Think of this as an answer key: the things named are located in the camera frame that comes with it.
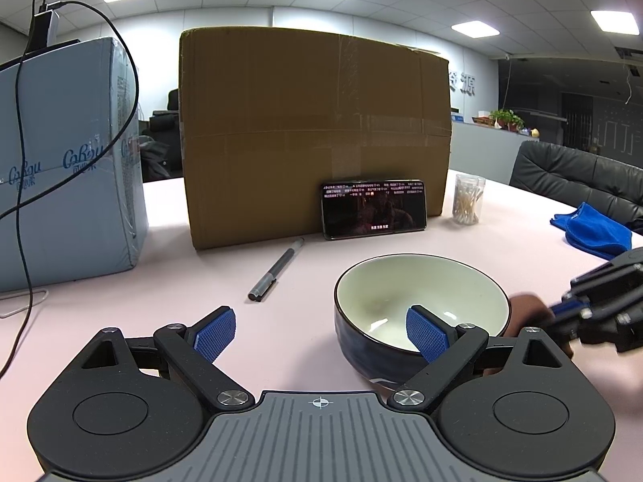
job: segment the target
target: bowl rim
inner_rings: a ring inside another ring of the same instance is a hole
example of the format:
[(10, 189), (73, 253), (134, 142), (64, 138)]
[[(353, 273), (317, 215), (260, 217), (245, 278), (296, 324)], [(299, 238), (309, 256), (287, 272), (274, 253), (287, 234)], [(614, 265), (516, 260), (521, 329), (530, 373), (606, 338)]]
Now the bowl rim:
[(496, 286), (499, 288), (499, 290), (502, 292), (502, 294), (505, 296), (505, 300), (507, 301), (507, 320), (505, 322), (505, 326), (500, 330), (500, 332), (497, 335), (490, 335), (490, 337), (498, 337), (501, 336), (507, 331), (507, 328), (509, 327), (509, 321), (511, 320), (511, 302), (509, 301), (509, 297), (507, 297), (507, 293), (504, 291), (502, 286), (500, 286), (496, 281), (493, 280), (493, 278), (489, 277), (485, 272), (482, 272), (478, 270), (478, 268), (472, 267), (471, 265), (468, 265), (467, 263), (462, 263), (461, 261), (458, 261), (457, 259), (450, 259), (449, 257), (443, 257), (442, 255), (434, 255), (434, 254), (417, 254), (417, 253), (412, 253), (412, 252), (404, 252), (401, 254), (384, 254), (384, 255), (376, 255), (375, 257), (369, 257), (368, 259), (364, 259), (363, 261), (360, 261), (359, 263), (355, 263), (352, 265), (350, 268), (347, 268), (344, 270), (342, 275), (340, 275), (340, 278), (337, 279), (337, 282), (335, 283), (335, 289), (333, 291), (333, 300), (335, 303), (335, 310), (338, 311), (338, 313), (342, 316), (342, 319), (351, 327), (353, 330), (357, 331), (360, 333), (362, 336), (367, 338), (369, 341), (373, 341), (374, 343), (381, 344), (384, 347), (388, 347), (390, 349), (393, 349), (395, 351), (402, 352), (405, 355), (413, 355), (413, 356), (421, 356), (422, 354), (419, 351), (412, 351), (410, 349), (404, 349), (403, 347), (397, 347), (393, 346), (392, 344), (384, 343), (383, 341), (380, 341), (378, 339), (375, 339), (371, 335), (365, 333), (362, 331), (360, 328), (356, 327), (355, 324), (348, 318), (348, 316), (344, 313), (344, 310), (342, 310), (342, 307), (340, 306), (340, 302), (337, 299), (337, 288), (340, 285), (340, 281), (343, 279), (343, 277), (351, 271), (353, 268), (364, 264), (365, 262), (372, 261), (374, 259), (380, 259), (382, 257), (393, 257), (395, 255), (423, 255), (425, 257), (437, 257), (438, 259), (444, 259), (445, 261), (452, 261), (454, 263), (458, 263), (459, 265), (466, 266), (468, 268), (472, 268), (473, 270), (476, 270), (478, 273), (484, 275), (486, 278), (488, 278), (492, 283), (496, 284)]

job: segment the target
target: gray ribbed panel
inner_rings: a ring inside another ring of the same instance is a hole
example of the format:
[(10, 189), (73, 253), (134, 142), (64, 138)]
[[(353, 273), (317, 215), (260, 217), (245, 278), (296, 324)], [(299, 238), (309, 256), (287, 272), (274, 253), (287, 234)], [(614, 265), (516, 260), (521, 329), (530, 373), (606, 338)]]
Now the gray ribbed panel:
[[(323, 407), (313, 402), (322, 397)], [(423, 417), (374, 393), (268, 392), (256, 408), (214, 419), (185, 458), (132, 482), (501, 482), (461, 462)], [(49, 475), (41, 482), (62, 482)], [(603, 482), (587, 473), (570, 482)]]

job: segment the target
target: blue towel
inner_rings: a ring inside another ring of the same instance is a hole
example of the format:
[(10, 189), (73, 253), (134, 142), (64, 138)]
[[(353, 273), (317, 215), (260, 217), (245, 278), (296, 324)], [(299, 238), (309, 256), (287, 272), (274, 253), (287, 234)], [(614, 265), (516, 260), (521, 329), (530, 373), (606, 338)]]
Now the blue towel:
[(549, 221), (565, 231), (571, 246), (608, 261), (632, 249), (632, 232), (587, 203), (571, 214), (556, 214)]

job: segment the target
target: blue box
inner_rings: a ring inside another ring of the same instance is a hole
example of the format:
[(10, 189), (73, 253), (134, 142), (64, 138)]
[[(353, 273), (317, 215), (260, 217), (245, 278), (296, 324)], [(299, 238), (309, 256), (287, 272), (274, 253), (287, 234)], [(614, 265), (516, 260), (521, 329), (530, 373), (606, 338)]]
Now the blue box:
[[(0, 70), (0, 213), (15, 206), (20, 180), (16, 71), (17, 65)], [(27, 155), (23, 201), (86, 166), (118, 133), (133, 101), (129, 59), (114, 38), (26, 60), (20, 73)], [(96, 165), (20, 210), (34, 286), (136, 265), (147, 233), (136, 119)], [(11, 214), (0, 220), (0, 292), (26, 286)]]

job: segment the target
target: ceramic bowl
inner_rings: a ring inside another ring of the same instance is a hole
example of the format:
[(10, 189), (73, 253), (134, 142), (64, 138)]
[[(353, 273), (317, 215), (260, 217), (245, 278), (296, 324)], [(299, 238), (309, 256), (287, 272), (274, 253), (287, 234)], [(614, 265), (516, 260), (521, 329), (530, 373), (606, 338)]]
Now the ceramic bowl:
[(335, 285), (335, 331), (346, 360), (369, 381), (394, 389), (426, 366), (406, 336), (406, 312), (421, 304), (455, 327), (473, 323), (502, 335), (509, 299), (489, 276), (424, 254), (368, 259)]

